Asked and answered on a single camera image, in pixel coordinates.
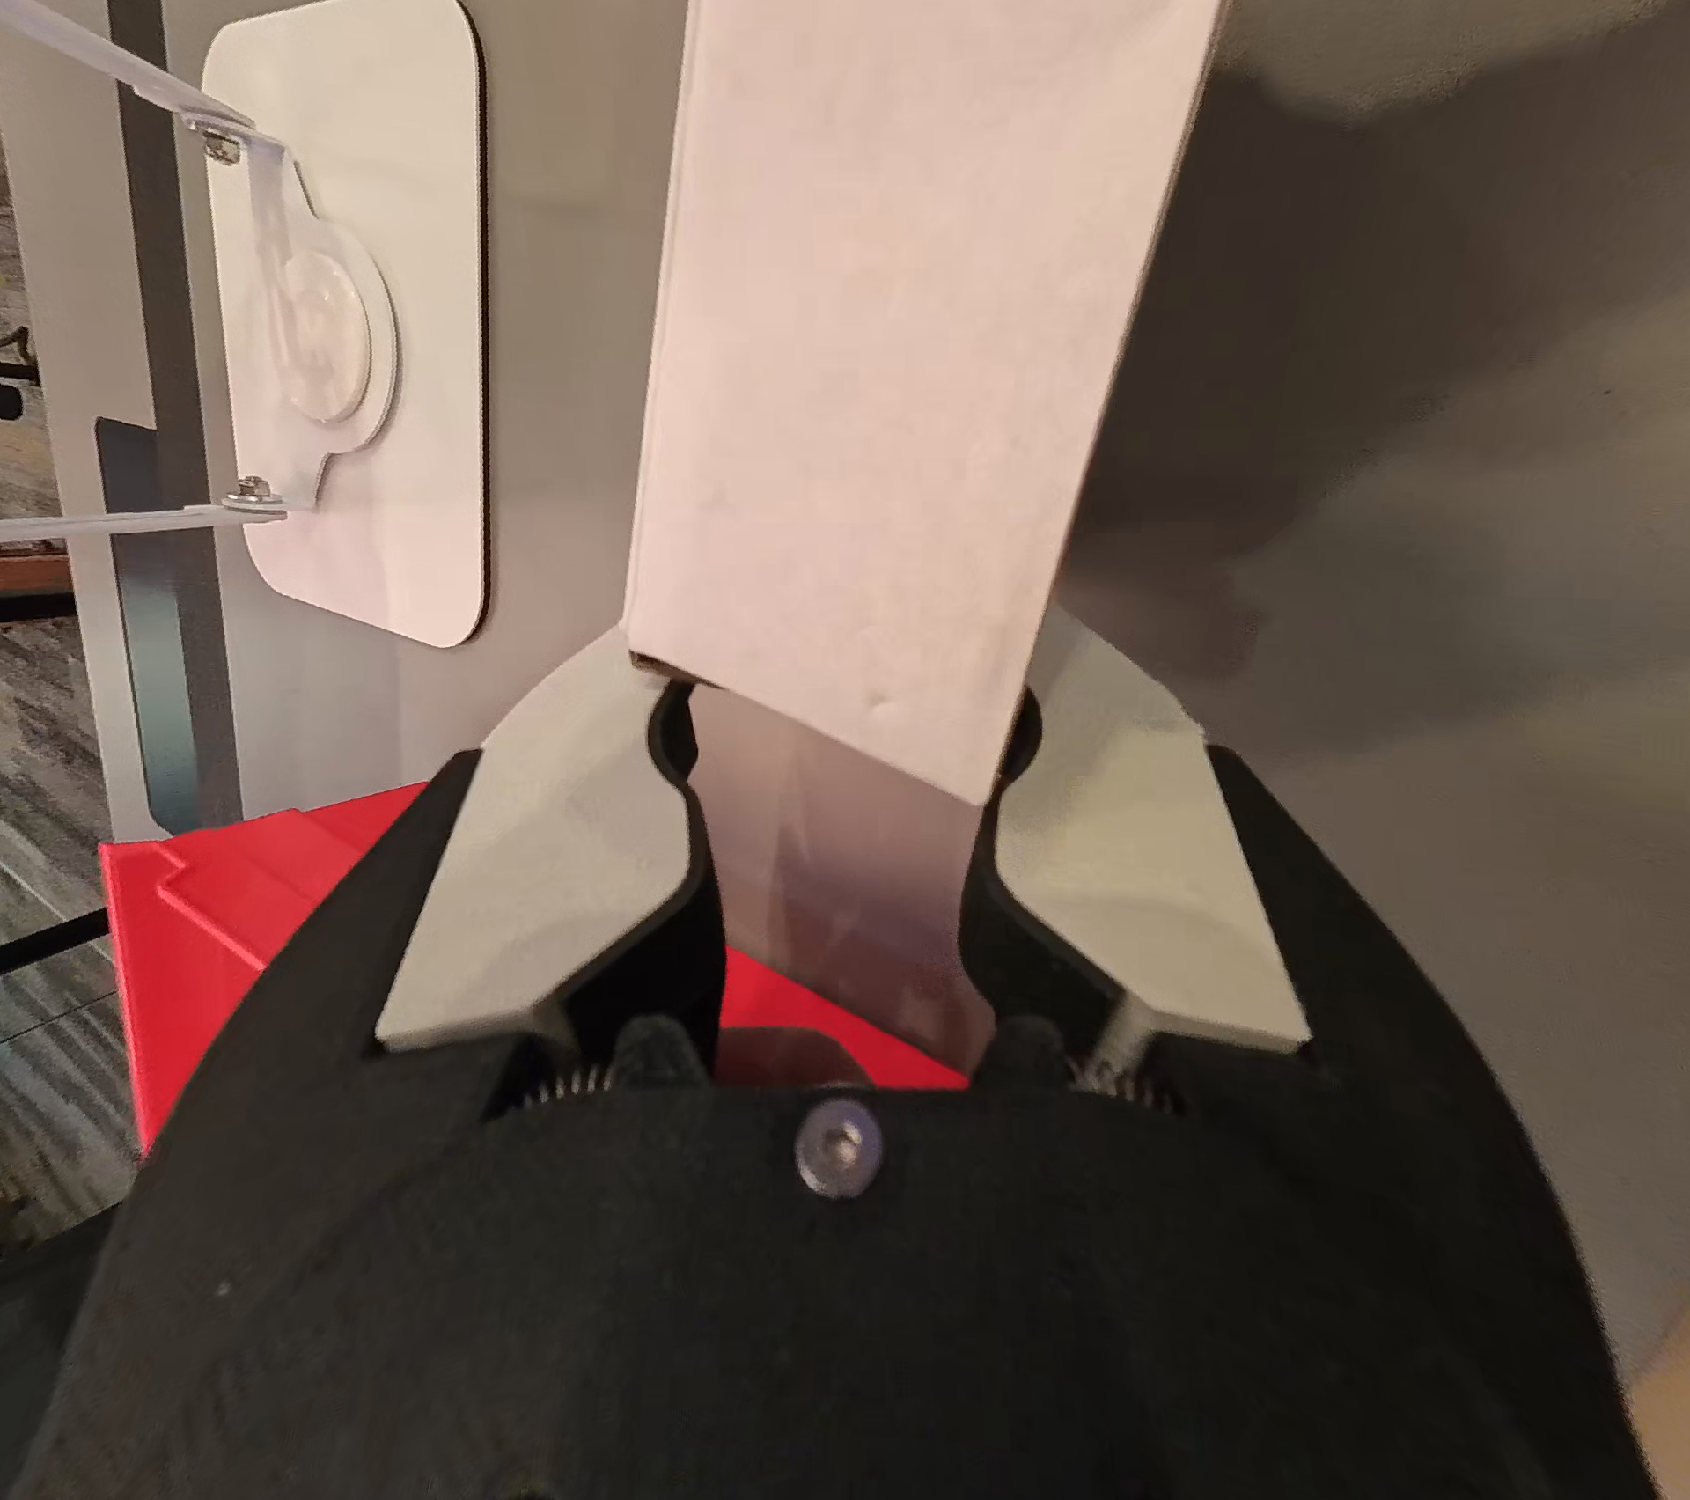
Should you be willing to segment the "red plastic bin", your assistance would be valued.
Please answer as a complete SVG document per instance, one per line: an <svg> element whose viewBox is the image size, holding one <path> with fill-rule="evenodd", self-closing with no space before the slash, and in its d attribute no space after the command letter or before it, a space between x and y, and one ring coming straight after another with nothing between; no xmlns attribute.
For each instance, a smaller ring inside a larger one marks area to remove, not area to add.
<svg viewBox="0 0 1690 1500"><path fill-rule="evenodd" d="M290 937L414 802L419 785L98 847L140 1151L149 1151L222 1023ZM727 948L720 1025L800 1029L874 1087L965 1076L773 965Z"/></svg>

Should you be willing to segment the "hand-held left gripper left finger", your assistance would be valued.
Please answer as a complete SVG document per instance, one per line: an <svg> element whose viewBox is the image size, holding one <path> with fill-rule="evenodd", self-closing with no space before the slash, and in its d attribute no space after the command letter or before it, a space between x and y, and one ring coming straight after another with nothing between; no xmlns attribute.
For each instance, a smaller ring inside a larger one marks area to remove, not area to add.
<svg viewBox="0 0 1690 1500"><path fill-rule="evenodd" d="M688 697L612 627L488 733L373 1025L385 1051L610 1053L665 1015L712 1053L724 924Z"/></svg>

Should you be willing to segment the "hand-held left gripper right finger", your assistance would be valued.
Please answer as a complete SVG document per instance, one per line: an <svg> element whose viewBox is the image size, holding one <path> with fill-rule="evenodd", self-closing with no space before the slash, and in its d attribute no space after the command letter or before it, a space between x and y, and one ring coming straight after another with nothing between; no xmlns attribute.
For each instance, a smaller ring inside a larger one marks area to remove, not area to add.
<svg viewBox="0 0 1690 1500"><path fill-rule="evenodd" d="M1067 1053L1164 1034L1294 1053L1310 1034L1205 731L1061 606L969 856L969 983Z"/></svg>

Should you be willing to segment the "large white cardboard box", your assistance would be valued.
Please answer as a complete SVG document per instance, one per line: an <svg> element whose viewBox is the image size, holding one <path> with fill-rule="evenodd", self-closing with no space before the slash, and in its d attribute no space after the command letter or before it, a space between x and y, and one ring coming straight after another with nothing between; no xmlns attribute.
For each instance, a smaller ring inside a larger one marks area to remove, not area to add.
<svg viewBox="0 0 1690 1500"><path fill-rule="evenodd" d="M688 0L622 627L729 937L967 1058L965 862L1227 0Z"/></svg>

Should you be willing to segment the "white bracket with clear disc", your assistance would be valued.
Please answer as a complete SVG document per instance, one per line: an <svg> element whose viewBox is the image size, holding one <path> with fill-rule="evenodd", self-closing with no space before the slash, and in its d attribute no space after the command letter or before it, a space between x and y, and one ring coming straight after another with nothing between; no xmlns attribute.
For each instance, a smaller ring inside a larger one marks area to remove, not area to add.
<svg viewBox="0 0 1690 1500"><path fill-rule="evenodd" d="M255 423L254 474L222 498L260 522L312 511L328 466L367 452L397 387L395 309L367 244L325 220L285 143L234 115L196 111L181 126L204 156L241 169L250 273L239 329L223 329L232 418Z"/></svg>

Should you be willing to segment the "white rounded mounting plate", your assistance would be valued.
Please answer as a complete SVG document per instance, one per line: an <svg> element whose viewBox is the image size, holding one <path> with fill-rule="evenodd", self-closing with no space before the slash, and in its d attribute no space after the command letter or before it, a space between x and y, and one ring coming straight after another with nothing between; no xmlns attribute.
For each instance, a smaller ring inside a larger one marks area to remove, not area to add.
<svg viewBox="0 0 1690 1500"><path fill-rule="evenodd" d="M482 73L459 0L320 0L227 23L204 94L297 156L316 209L367 244L395 309L397 387L367 452L328 466L312 511L243 525L281 597L454 647L488 600ZM241 169L204 163L216 304L250 273ZM235 474L255 423L232 418Z"/></svg>

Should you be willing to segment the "clear plastic strip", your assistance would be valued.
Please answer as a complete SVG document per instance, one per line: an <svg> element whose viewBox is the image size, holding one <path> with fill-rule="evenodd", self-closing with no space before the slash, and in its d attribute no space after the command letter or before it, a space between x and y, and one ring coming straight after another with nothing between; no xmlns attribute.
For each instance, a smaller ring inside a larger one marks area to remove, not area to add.
<svg viewBox="0 0 1690 1500"><path fill-rule="evenodd" d="M36 0L1 0L1 27L128 86L193 127L260 134L249 115Z"/></svg>
<svg viewBox="0 0 1690 1500"><path fill-rule="evenodd" d="M76 535L159 535L198 529L223 529L254 522L281 522L290 506L281 500L220 500L173 509L97 511L56 516L5 516L1 548L64 544Z"/></svg>

